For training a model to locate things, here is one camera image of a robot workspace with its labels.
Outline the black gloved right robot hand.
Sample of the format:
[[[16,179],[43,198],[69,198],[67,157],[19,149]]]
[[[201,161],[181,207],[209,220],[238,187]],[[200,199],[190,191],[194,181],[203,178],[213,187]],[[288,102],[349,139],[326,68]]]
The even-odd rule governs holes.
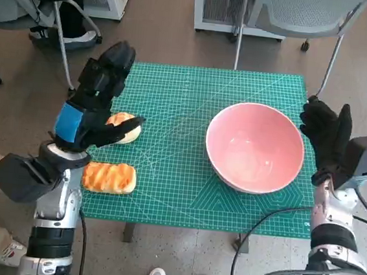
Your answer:
[[[300,119],[300,131],[309,139],[315,153],[317,170],[311,181],[319,186],[342,166],[352,132],[351,108],[344,104],[336,114],[313,95],[304,104]]]

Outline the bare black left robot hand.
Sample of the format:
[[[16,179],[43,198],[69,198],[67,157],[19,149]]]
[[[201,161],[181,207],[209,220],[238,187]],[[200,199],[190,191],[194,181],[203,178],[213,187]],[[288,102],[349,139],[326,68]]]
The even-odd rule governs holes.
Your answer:
[[[135,49],[127,41],[119,41],[98,59],[88,59],[78,79],[78,88],[56,119],[53,141],[58,148],[76,153],[90,146],[110,145],[146,121],[142,116],[135,116],[118,126],[107,123],[113,99],[122,94],[135,55]]]

